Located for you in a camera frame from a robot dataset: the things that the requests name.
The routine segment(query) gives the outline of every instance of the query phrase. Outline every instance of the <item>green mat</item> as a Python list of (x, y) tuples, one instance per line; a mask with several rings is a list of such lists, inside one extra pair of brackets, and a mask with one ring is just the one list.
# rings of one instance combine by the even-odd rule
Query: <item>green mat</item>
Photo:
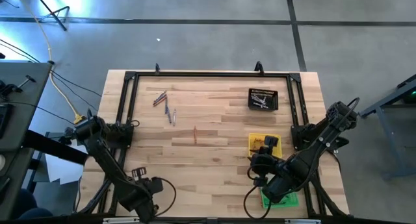
[[(263, 203), (263, 208), (268, 207), (269, 200), (268, 198), (263, 194), (263, 192), (260, 189), (261, 193), (261, 202)], [(285, 195), (285, 197), (277, 204), (272, 203), (271, 208), (286, 208), (286, 207), (297, 207), (299, 206), (298, 196), (296, 192), (289, 193)]]

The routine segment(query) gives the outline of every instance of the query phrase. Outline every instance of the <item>wooden tabletop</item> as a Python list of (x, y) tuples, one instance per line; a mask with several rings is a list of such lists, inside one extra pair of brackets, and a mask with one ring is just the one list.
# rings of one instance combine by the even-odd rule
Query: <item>wooden tabletop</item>
[[(99, 116), (114, 123), (122, 90), (125, 70), (110, 70), (107, 75)], [(307, 113), (311, 123), (324, 118), (326, 109), (317, 73), (301, 73)], [(123, 119), (131, 93), (127, 93)], [(260, 112), (247, 107), (248, 88), (277, 90), (279, 110)], [(293, 85), (296, 104), (298, 95)], [(170, 125), (164, 114), (164, 103), (153, 107), (153, 100), (167, 90), (168, 104), (177, 111), (176, 126)], [(286, 80), (282, 78), (230, 78), (230, 77), (141, 77), (138, 83), (133, 119), (139, 120), (129, 149), (125, 172), (146, 166), (149, 177), (170, 180), (177, 189), (177, 199), (164, 216), (170, 217), (230, 217), (247, 218), (242, 201), (253, 187), (246, 171), (250, 165), (248, 134), (265, 133), (281, 136), (283, 157), (294, 153), (291, 143), (291, 109)], [(194, 144), (194, 126), (198, 142)], [(339, 167), (328, 153), (320, 159), (320, 178), (338, 207), (348, 213)], [(82, 209), (101, 186), (104, 172), (89, 158), (81, 180)], [(318, 212), (315, 191), (314, 208)], [(306, 218), (303, 191), (297, 193), (299, 206), (275, 208), (268, 218)], [(107, 198), (109, 207), (112, 191)], [(164, 184), (164, 190), (154, 195), (155, 204), (164, 210), (172, 201), (173, 189)], [(262, 216), (259, 191), (247, 200), (253, 216)], [(118, 205), (117, 216), (136, 216)]]

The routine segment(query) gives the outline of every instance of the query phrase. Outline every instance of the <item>concrete floor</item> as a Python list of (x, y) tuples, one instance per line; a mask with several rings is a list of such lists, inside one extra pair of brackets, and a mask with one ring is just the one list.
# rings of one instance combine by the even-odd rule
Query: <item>concrete floor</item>
[[(0, 4), (0, 16), (28, 17), (21, 8)], [(37, 0), (26, 0), (37, 15)], [(142, 19), (281, 19), (288, 20), (286, 0), (45, 0), (53, 9), (70, 5), (69, 16)], [(413, 0), (293, 0), (298, 20), (415, 21)], [(101, 92), (108, 69), (252, 70), (260, 60), (268, 71), (299, 71), (291, 26), (286, 25), (107, 25), (44, 23), (56, 71)], [(326, 106), (361, 98), (357, 110), (375, 102), (416, 71), (415, 27), (299, 27), (306, 68), (317, 71)], [(34, 23), (0, 22), (0, 38), (46, 61), (47, 47)], [(10, 59), (20, 59), (8, 51)], [(99, 99), (77, 90), (98, 106)], [(66, 90), (85, 112), (86, 104)], [(47, 84), (40, 106), (73, 119), (63, 98)], [(415, 112), (389, 114), (395, 129), (415, 128)], [(59, 131), (68, 124), (36, 111), (31, 129)], [(360, 218), (415, 223), (416, 176), (382, 180), (395, 161), (376, 116), (360, 120), (343, 136), (350, 144), (339, 158), (351, 214)], [(406, 148), (413, 156), (416, 150)], [(77, 186), (39, 184), (40, 206), (68, 214)]]

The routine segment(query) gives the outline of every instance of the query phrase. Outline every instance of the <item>white paper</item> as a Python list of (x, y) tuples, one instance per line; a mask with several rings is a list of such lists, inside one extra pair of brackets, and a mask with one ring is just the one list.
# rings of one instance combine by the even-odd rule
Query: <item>white paper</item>
[[(86, 148), (83, 145), (77, 145), (77, 140), (72, 140), (70, 147), (87, 153)], [(68, 162), (51, 155), (45, 155), (47, 174), (49, 181), (53, 182), (59, 179), (59, 183), (66, 184), (69, 182), (78, 181), (84, 171), (84, 166), (73, 162)]]

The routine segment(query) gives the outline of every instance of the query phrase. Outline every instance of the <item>orange pencil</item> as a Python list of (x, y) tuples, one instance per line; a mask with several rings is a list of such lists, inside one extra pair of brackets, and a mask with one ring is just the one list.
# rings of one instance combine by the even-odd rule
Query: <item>orange pencil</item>
[(196, 144), (196, 126), (194, 126), (194, 143)]

